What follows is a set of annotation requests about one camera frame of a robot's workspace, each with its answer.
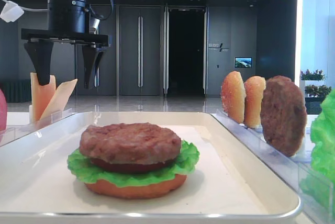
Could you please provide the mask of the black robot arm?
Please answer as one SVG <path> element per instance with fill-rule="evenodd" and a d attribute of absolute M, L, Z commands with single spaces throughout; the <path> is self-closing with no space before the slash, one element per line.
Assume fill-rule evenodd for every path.
<path fill-rule="evenodd" d="M 105 20 L 86 0 L 47 0 L 48 29 L 22 29 L 28 53 L 40 85 L 50 82 L 50 64 L 55 42 L 79 44 L 82 47 L 84 87 L 90 88 L 91 77 L 96 74 L 105 48 L 110 46 L 108 35 L 90 32 L 91 18 Z"/>

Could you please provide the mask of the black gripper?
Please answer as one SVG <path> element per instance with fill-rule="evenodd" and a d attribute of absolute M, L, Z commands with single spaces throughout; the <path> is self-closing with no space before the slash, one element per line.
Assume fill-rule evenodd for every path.
<path fill-rule="evenodd" d="M 50 63 L 53 42 L 81 44 L 84 62 L 84 88 L 90 89 L 95 85 L 95 79 L 101 59 L 110 47 L 108 35 L 92 33 L 59 32 L 40 29 L 21 29 L 22 40 L 28 40 L 24 44 L 37 74 L 39 85 L 50 83 Z"/>

